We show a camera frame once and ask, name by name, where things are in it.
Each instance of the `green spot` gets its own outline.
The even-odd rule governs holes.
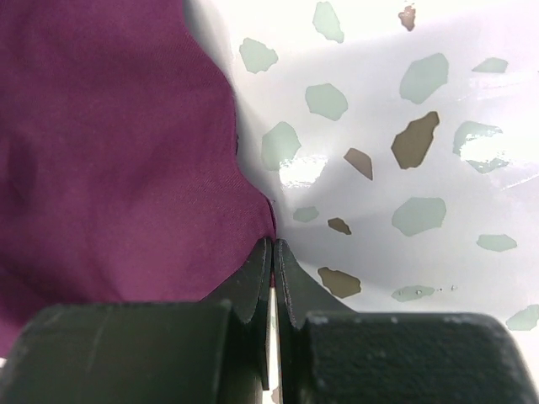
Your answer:
[[[501,253],[516,248],[516,241],[506,234],[482,234],[478,238],[478,246]]]
[[[511,331],[530,331],[537,327],[538,320],[539,305],[530,305],[507,320],[505,325]]]
[[[397,289],[391,294],[391,297],[396,301],[404,303],[405,301],[417,300],[425,296],[431,296],[433,293],[435,293],[435,288],[417,284],[415,286],[404,286],[401,289]]]
[[[509,164],[503,137],[504,132],[498,126],[467,121],[456,130],[453,153],[479,173],[490,173]]]
[[[340,22],[330,2],[319,2],[314,12],[312,24],[317,32],[326,40],[334,40],[340,44],[344,41],[344,32],[340,29]]]
[[[308,87],[305,100],[312,114],[321,115],[329,120],[340,120],[348,109],[348,101],[344,94],[329,83]]]
[[[242,56],[247,71],[252,73],[267,72],[279,60],[277,52],[251,38],[243,40],[239,47],[239,54]]]
[[[279,171],[281,164],[292,160],[301,146],[294,128],[279,122],[262,136],[262,163],[267,170]]]
[[[309,221],[314,221],[318,217],[318,210],[315,206],[309,206],[307,208],[298,208],[294,212],[292,218],[295,221],[302,221],[307,223]]]
[[[423,103],[434,91],[447,84],[449,62],[441,53],[412,62],[400,86],[402,99]]]
[[[441,227],[446,217],[446,202],[441,198],[410,198],[395,210],[392,225],[404,236]]]
[[[509,63],[498,57],[489,57],[472,69],[472,72],[477,73],[505,73]]]

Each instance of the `brown spot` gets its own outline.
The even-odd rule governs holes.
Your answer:
[[[329,289],[332,295],[341,299],[361,292],[361,281],[355,276],[345,274],[338,270],[323,267],[318,270],[322,284]]]
[[[271,393],[271,401],[275,404],[280,404],[280,394],[279,394],[279,387],[276,387],[273,390],[273,393]]]
[[[333,219],[328,220],[328,225],[332,229],[344,233],[346,236],[349,236],[352,234],[352,231],[350,231],[350,228],[340,217],[334,217]]]
[[[372,160],[364,152],[351,148],[344,155],[344,159],[372,181]]]
[[[404,11],[398,14],[401,20],[401,24],[408,31],[415,28],[415,8],[413,6],[406,6]]]
[[[434,139],[435,127],[440,123],[437,112],[413,120],[404,132],[395,136],[391,150],[403,170],[416,168],[423,162]]]

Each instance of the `burgundy fabric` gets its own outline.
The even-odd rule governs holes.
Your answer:
[[[0,1],[0,356],[55,303],[198,300],[271,208],[180,0]]]

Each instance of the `speckled surface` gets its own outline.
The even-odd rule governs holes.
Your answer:
[[[306,271],[358,311],[495,316],[539,380],[539,3],[186,7]]]

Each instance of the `folded cloth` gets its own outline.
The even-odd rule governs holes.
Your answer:
[[[0,356],[56,303],[198,300],[275,237],[178,0],[0,2]]]

